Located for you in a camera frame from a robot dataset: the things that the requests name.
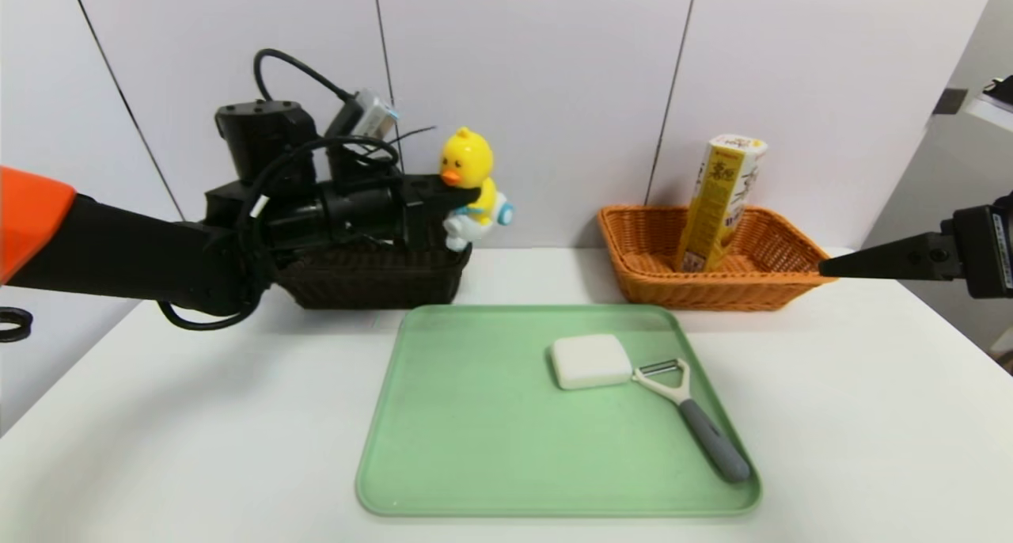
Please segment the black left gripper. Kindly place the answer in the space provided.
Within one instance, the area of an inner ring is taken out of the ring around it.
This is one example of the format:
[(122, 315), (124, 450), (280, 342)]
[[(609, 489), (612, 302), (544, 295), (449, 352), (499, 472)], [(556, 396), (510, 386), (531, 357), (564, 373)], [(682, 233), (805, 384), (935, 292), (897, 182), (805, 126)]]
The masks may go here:
[(354, 181), (320, 184), (329, 239), (336, 244), (368, 240), (410, 251), (427, 248), (430, 213), (467, 207), (481, 196), (481, 187), (461, 188), (442, 180), (394, 174)]

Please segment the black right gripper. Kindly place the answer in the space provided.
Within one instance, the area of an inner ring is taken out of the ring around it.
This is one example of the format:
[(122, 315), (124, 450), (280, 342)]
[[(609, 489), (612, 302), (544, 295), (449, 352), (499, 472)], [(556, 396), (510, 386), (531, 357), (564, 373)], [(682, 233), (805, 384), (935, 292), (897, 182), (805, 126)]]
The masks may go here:
[(939, 232), (823, 260), (833, 279), (952, 281), (964, 279), (975, 300), (1012, 298), (1012, 193), (953, 212)]

